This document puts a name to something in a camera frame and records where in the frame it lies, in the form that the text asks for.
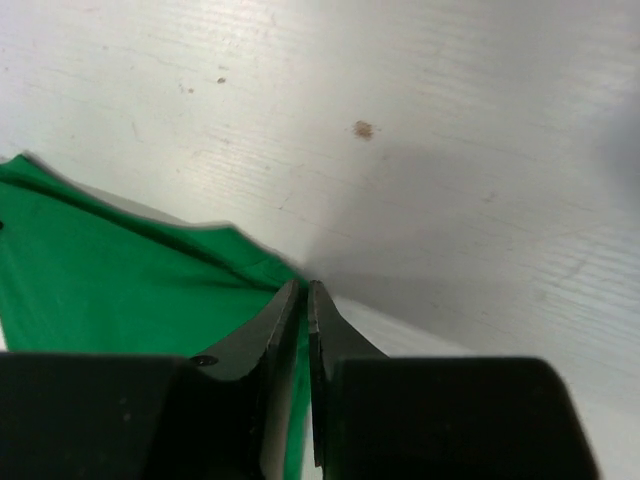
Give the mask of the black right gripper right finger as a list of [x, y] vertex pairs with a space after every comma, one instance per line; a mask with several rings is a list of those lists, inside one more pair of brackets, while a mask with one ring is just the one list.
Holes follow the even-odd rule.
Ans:
[[336, 365], [342, 360], [384, 359], [387, 355], [340, 314], [323, 282], [310, 282], [307, 310], [314, 461], [324, 468], [329, 387]]

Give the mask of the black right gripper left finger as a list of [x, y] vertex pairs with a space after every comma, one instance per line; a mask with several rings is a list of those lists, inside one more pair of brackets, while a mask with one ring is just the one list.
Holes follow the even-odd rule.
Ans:
[[191, 358], [214, 401], [201, 412], [216, 454], [213, 478], [284, 476], [298, 313], [299, 282], [290, 280], [255, 317]]

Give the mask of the green t shirt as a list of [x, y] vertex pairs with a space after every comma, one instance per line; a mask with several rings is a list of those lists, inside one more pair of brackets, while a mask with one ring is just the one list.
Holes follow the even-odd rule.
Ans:
[[1, 475], [215, 479], [191, 358], [299, 282], [284, 476], [304, 456], [307, 283], [237, 230], [157, 223], [34, 160], [1, 167]]

